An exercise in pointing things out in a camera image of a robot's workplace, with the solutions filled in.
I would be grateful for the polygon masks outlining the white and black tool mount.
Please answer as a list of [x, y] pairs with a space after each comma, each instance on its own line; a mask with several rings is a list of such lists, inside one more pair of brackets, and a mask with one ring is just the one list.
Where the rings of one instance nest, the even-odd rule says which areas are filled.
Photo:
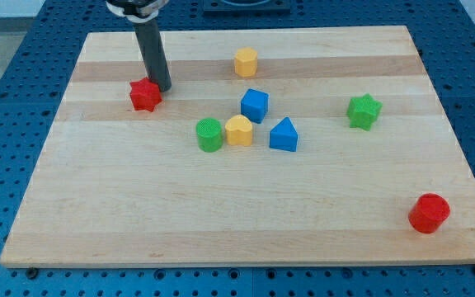
[[153, 19], [169, 0], [106, 0], [107, 8], [118, 17]]

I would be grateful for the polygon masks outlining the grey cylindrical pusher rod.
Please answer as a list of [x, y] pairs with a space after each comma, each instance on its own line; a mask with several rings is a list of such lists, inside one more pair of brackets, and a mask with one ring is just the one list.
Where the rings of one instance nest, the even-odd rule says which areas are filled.
[[160, 92], [167, 92], [172, 87], [172, 79], [157, 21], [135, 23], [134, 32], [149, 81], [157, 84]]

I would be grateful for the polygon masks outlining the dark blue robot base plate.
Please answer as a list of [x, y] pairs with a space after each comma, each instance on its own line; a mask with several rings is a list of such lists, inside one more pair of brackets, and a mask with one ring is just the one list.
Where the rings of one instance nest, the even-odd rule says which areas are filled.
[[201, 0], [204, 15], [289, 13], [292, 0]]

